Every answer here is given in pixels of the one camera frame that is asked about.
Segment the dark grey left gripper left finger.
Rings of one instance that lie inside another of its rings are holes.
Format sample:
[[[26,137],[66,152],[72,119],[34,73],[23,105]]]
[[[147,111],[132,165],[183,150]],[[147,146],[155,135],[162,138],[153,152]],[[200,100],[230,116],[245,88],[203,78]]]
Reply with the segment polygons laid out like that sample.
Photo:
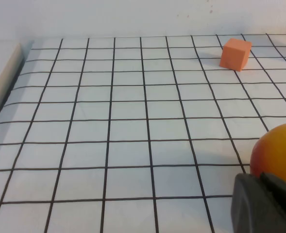
[[[286,233],[286,224],[259,178],[244,173],[235,177],[231,205],[233,231]]]

